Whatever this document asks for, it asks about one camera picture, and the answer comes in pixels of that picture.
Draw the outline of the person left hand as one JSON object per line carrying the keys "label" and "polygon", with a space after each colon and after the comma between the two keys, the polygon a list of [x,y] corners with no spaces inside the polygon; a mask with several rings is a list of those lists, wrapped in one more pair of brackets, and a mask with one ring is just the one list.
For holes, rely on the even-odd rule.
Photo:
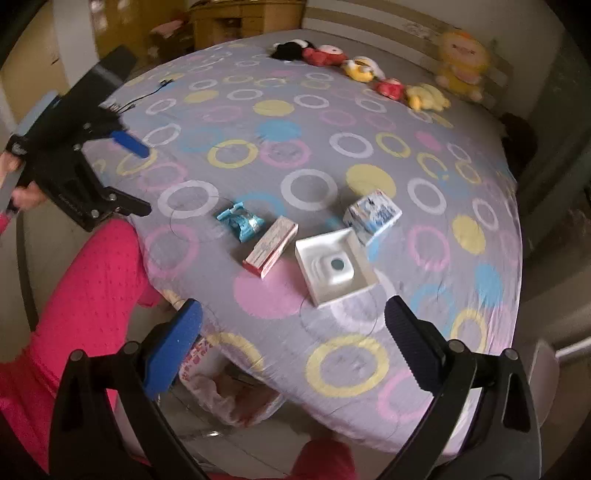
{"label": "person left hand", "polygon": [[[7,176],[16,172],[20,166],[21,161],[19,158],[6,151],[1,154],[1,186],[6,184]],[[11,193],[11,199],[17,209],[28,211],[43,204],[47,200],[47,197],[35,182],[31,182],[27,187],[16,187]]]}

